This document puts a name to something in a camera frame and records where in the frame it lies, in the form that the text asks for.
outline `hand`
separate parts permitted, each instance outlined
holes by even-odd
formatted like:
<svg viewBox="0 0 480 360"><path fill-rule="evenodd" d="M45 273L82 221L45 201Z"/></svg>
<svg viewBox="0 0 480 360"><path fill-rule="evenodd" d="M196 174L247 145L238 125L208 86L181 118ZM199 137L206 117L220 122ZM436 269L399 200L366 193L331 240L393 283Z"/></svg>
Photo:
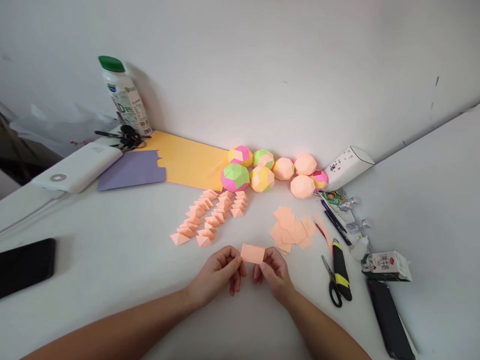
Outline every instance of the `hand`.
<svg viewBox="0 0 480 360"><path fill-rule="evenodd" d="M255 264L253 267L253 283L261 284L262 275L270 286L270 291L275 299L284 306L297 292L290 280L287 262L274 247L265 249L263 262L260 265Z"/></svg>
<svg viewBox="0 0 480 360"><path fill-rule="evenodd" d="M240 291L241 277L247 276L240 251L225 246L213 253L195 279L186 287L189 298L196 309L202 308L219 294L222 287L230 283L230 295Z"/></svg>

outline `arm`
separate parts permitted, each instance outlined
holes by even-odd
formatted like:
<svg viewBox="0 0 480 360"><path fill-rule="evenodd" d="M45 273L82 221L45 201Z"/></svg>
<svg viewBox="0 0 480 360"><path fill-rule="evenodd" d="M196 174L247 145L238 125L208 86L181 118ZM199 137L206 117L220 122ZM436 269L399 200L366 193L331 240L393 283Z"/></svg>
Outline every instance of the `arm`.
<svg viewBox="0 0 480 360"><path fill-rule="evenodd" d="M370 359L348 332L295 290L287 263L274 247L266 249L263 262L253 268L253 283L261 284L262 275L273 296L290 313L315 359Z"/></svg>
<svg viewBox="0 0 480 360"><path fill-rule="evenodd" d="M91 323L24 359L140 359L175 325L211 302L227 282L230 295L238 293L241 276L247 272L240 253L226 246L208 258L185 289Z"/></svg>

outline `glue bottle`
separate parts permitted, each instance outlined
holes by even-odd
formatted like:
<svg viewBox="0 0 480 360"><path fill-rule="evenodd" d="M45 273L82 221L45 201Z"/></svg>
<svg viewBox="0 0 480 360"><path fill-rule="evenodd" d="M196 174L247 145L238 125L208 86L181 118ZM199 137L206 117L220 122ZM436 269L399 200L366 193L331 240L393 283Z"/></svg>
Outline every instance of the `glue bottle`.
<svg viewBox="0 0 480 360"><path fill-rule="evenodd" d="M367 253L368 246L369 246L369 237L368 236L364 236L364 237L358 239L358 242L355 244L353 249L350 251L351 256L354 259L362 260L365 256L365 254Z"/></svg>
<svg viewBox="0 0 480 360"><path fill-rule="evenodd" d="M103 79L110 90L111 98L127 125L142 136L152 134L147 121L144 103L131 78L125 75L124 65L111 56L99 56L101 67L105 69Z"/></svg>

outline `paper origami ball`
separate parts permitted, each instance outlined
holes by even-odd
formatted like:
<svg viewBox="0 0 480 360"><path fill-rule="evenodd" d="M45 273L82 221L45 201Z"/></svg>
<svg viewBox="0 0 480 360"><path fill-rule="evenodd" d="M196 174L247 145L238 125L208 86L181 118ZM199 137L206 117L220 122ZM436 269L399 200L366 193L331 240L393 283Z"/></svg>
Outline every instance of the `paper origami ball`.
<svg viewBox="0 0 480 360"><path fill-rule="evenodd" d="M289 180L295 172L295 165L289 158L281 157L273 165L272 171L278 180Z"/></svg>
<svg viewBox="0 0 480 360"><path fill-rule="evenodd" d="M274 166L274 162L275 162L274 156L268 150L257 150L253 153L253 166L255 167L264 166L271 170L272 167Z"/></svg>
<svg viewBox="0 0 480 360"><path fill-rule="evenodd" d="M290 183L290 191L297 199L307 199L315 191L315 183L307 175L298 175Z"/></svg>
<svg viewBox="0 0 480 360"><path fill-rule="evenodd" d="M221 172L221 183L231 192L244 190L250 184L249 171L240 164L228 164Z"/></svg>
<svg viewBox="0 0 480 360"><path fill-rule="evenodd" d="M265 166L257 166L250 173L250 186L257 193L267 193L275 185L274 173Z"/></svg>
<svg viewBox="0 0 480 360"><path fill-rule="evenodd" d="M252 152L243 145L232 147L228 152L227 159L230 164L240 164L246 168L254 161Z"/></svg>
<svg viewBox="0 0 480 360"><path fill-rule="evenodd" d="M293 160L297 175L310 175L317 168L317 162L310 154L300 154Z"/></svg>
<svg viewBox="0 0 480 360"><path fill-rule="evenodd" d="M322 170L315 170L309 175L310 178L313 179L313 183L315 184L315 191L323 190L324 187L327 186L329 183L329 178L326 173Z"/></svg>

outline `yellow and black box cutter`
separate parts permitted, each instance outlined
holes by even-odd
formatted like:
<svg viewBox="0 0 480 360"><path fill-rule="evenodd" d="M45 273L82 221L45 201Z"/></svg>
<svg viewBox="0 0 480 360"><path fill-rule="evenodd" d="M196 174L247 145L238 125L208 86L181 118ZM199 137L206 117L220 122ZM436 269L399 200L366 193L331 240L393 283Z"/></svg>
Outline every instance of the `yellow and black box cutter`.
<svg viewBox="0 0 480 360"><path fill-rule="evenodd" d="M335 273L335 282L338 292L347 301L352 301L352 292L350 291L349 274L345 265L344 252L337 239L333 239L333 272Z"/></svg>

